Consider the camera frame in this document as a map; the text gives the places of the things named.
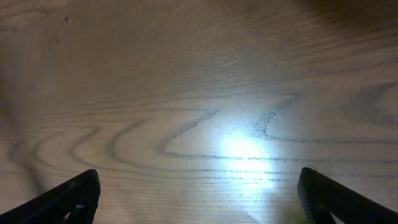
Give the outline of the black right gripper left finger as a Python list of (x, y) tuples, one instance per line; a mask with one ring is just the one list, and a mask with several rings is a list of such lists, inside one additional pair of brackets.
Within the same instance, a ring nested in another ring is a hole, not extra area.
[(101, 193), (98, 173), (88, 169), (38, 197), (1, 214), (1, 223), (92, 224)]

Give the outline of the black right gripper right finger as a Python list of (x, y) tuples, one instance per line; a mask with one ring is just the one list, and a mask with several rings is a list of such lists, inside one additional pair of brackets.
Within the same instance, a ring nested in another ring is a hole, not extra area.
[(297, 191), (309, 223), (397, 223), (397, 212), (362, 196), (327, 176), (304, 167)]

